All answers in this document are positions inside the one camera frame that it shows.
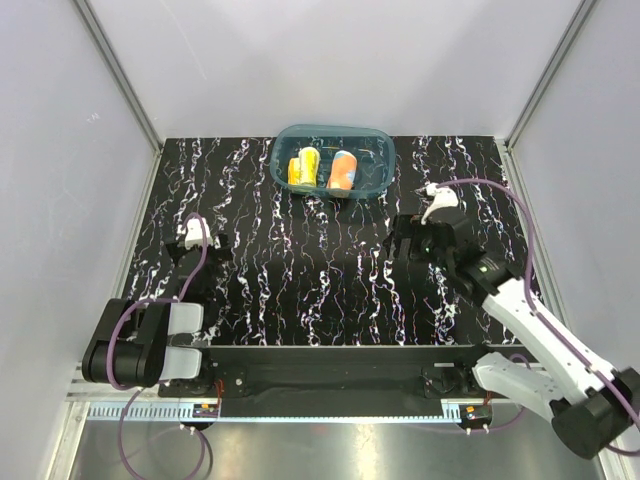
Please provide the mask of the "orange dotted towel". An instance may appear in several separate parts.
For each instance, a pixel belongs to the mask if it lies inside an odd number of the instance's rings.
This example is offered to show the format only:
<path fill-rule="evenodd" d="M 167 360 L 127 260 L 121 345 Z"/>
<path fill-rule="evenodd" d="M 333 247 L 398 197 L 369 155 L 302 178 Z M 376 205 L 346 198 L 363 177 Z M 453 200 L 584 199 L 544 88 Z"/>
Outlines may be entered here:
<path fill-rule="evenodd" d="M 351 190 L 354 185 L 356 170 L 356 157 L 348 151 L 338 151 L 332 161 L 327 187 L 329 189 Z"/>

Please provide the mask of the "teal plastic basin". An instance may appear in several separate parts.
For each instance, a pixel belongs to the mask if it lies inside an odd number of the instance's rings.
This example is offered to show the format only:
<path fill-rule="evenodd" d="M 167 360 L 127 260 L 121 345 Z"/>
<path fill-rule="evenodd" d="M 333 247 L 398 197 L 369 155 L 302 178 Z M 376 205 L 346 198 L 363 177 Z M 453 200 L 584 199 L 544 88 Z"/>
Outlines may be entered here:
<path fill-rule="evenodd" d="M 274 181 L 290 192 L 340 199 L 378 196 L 395 166 L 394 142 L 382 131 L 304 124 L 277 136 L 269 162 Z"/>

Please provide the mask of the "yellow patterned towel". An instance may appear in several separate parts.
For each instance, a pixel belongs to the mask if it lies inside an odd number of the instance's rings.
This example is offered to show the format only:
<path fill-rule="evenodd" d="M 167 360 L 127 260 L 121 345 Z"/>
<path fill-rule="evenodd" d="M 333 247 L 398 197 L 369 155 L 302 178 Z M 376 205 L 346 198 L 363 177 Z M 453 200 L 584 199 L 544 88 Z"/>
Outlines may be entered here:
<path fill-rule="evenodd" d="M 302 187 L 316 187 L 320 163 L 320 152 L 311 146 L 299 150 L 295 157 L 289 160 L 287 181 L 289 185 Z"/>

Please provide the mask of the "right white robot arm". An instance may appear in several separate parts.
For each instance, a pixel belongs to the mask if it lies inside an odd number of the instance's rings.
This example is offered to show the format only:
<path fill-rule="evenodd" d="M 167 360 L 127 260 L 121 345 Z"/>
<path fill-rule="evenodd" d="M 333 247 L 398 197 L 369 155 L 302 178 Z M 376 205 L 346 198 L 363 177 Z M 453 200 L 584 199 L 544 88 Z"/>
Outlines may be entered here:
<path fill-rule="evenodd" d="M 384 242 L 391 257 L 441 269 L 462 297 L 510 330 L 541 364 L 536 373 L 486 347 L 454 371 L 466 396 L 500 394 L 548 421 L 575 455 L 592 459 L 634 423 L 639 413 L 639 373 L 616 369 L 575 337 L 539 301 L 518 271 L 484 250 L 468 217 L 445 207 L 428 219 L 395 217 Z"/>

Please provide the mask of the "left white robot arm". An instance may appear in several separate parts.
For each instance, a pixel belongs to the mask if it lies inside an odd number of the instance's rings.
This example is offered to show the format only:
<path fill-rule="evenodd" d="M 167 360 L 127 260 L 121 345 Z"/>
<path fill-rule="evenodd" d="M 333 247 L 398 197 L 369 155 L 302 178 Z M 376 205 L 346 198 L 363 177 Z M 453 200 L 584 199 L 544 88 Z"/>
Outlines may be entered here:
<path fill-rule="evenodd" d="M 193 271 L 178 277 L 178 293 L 172 298 L 107 302 L 82 358 L 85 381 L 127 390 L 181 378 L 196 396 L 214 388 L 216 372 L 201 362 L 202 354 L 170 347 L 167 340 L 202 329 L 204 285 L 232 259 L 229 238 L 224 233 L 207 239 L 189 234 L 183 241 L 169 242 L 166 250 L 174 264 L 185 256 L 196 258 Z"/>

